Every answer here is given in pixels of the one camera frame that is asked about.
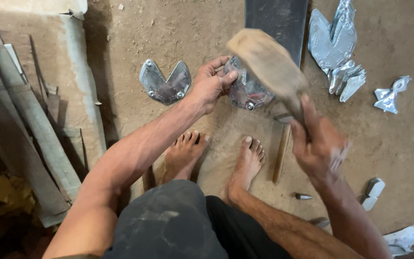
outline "black metal bar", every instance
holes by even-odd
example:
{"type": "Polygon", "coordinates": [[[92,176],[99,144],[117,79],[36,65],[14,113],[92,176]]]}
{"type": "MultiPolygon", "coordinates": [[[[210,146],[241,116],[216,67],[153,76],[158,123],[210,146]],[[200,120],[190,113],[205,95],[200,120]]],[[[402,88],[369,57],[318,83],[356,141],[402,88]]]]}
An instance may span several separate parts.
{"type": "Polygon", "coordinates": [[[245,0],[245,27],[269,34],[299,67],[307,10],[308,0],[245,0]]]}

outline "bare foot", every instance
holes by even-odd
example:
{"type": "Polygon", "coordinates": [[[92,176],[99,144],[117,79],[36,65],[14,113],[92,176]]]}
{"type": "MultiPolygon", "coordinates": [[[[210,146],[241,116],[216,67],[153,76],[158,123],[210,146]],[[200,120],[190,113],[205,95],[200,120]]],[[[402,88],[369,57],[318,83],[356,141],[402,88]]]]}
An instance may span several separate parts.
{"type": "Polygon", "coordinates": [[[250,182],[265,163],[265,151],[260,141],[245,136],[237,156],[236,166],[222,191],[222,200],[231,205],[230,194],[238,188],[248,191],[250,182]]]}
{"type": "Polygon", "coordinates": [[[207,148],[209,135],[197,130],[191,134],[186,132],[166,150],[164,174],[160,184],[174,179],[189,179],[199,157],[207,148]]]}

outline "hand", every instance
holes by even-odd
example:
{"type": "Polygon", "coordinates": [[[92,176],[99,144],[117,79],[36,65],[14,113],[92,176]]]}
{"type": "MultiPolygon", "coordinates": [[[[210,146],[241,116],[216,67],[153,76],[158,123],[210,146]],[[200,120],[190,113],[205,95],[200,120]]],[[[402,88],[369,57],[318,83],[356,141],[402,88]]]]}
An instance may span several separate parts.
{"type": "Polygon", "coordinates": [[[296,120],[290,122],[293,154],[313,184],[327,184],[339,176],[338,168],[346,156],[348,142],[327,117],[317,114],[308,95],[301,97],[307,134],[296,120]]]}
{"type": "Polygon", "coordinates": [[[229,56],[218,57],[201,66],[197,72],[194,89],[189,96],[202,104],[205,114],[213,112],[218,99],[227,93],[237,78],[236,71],[231,71],[226,76],[223,70],[215,71],[225,65],[229,59],[229,56]]]}

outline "metal ornament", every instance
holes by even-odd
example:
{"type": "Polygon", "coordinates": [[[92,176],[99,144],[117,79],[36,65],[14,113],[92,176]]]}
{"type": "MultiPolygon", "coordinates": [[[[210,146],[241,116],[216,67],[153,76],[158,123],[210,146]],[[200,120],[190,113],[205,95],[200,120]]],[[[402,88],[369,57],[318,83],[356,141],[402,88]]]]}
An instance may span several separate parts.
{"type": "Polygon", "coordinates": [[[332,24],[318,9],[312,11],[308,49],[320,68],[336,69],[351,58],[357,42],[354,14],[351,0],[340,0],[332,24]]]}
{"type": "Polygon", "coordinates": [[[148,96],[164,105],[183,98],[191,85],[190,71],[183,61],[177,63],[169,78],[165,80],[156,63],[147,59],[139,79],[148,96]]]}
{"type": "Polygon", "coordinates": [[[237,55],[232,56],[223,68],[225,75],[234,70],[238,76],[228,94],[233,106],[253,111],[272,100],[274,93],[264,88],[252,70],[247,68],[237,55]]]}
{"type": "Polygon", "coordinates": [[[350,60],[357,42],[355,12],[351,0],[340,0],[331,24],[317,9],[309,21],[309,52],[327,75],[329,93],[341,95],[340,102],[346,102],[366,80],[362,66],[354,67],[350,60]]]}
{"type": "Polygon", "coordinates": [[[410,76],[403,76],[395,80],[391,89],[376,89],[374,93],[378,101],[373,106],[383,109],[385,112],[397,114],[397,94],[407,90],[407,85],[410,81],[410,76]]]}
{"type": "Polygon", "coordinates": [[[334,94],[335,91],[338,91],[338,88],[341,85],[342,80],[344,79],[346,70],[348,70],[349,68],[353,68],[354,64],[355,64],[354,61],[350,60],[346,62],[346,64],[332,71],[330,86],[328,88],[328,92],[330,94],[334,94]]]}
{"type": "Polygon", "coordinates": [[[346,102],[364,83],[367,78],[365,69],[359,71],[359,73],[352,75],[346,81],[346,86],[339,98],[340,102],[346,102]]]}

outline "black shorts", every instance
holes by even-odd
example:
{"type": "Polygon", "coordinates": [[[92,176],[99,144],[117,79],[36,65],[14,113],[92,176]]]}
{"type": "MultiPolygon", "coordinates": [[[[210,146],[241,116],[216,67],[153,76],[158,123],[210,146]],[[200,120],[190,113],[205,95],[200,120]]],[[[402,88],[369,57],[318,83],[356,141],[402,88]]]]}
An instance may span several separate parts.
{"type": "Polygon", "coordinates": [[[119,216],[103,258],[291,258],[250,215],[188,180],[153,188],[119,216]]]}

